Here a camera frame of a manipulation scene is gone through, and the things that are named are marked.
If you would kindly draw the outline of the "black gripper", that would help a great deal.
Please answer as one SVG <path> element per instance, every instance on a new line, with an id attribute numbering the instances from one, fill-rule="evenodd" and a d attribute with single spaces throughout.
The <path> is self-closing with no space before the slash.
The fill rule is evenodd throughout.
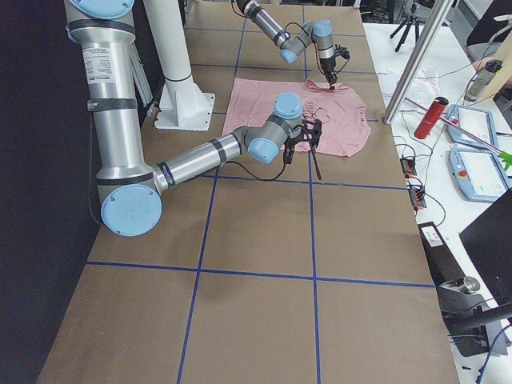
<path id="1" fill-rule="evenodd" d="M 335 57 L 320 58 L 319 59 L 320 69 L 323 75 L 326 77 L 329 83 L 329 89 L 334 90 L 336 75 L 336 59 Z"/>
<path id="2" fill-rule="evenodd" d="M 292 163 L 295 152 L 295 146 L 300 142 L 303 142 L 303 136 L 297 136 L 296 138 L 288 138 L 285 141 L 283 153 L 283 161 L 285 164 L 289 165 Z"/>

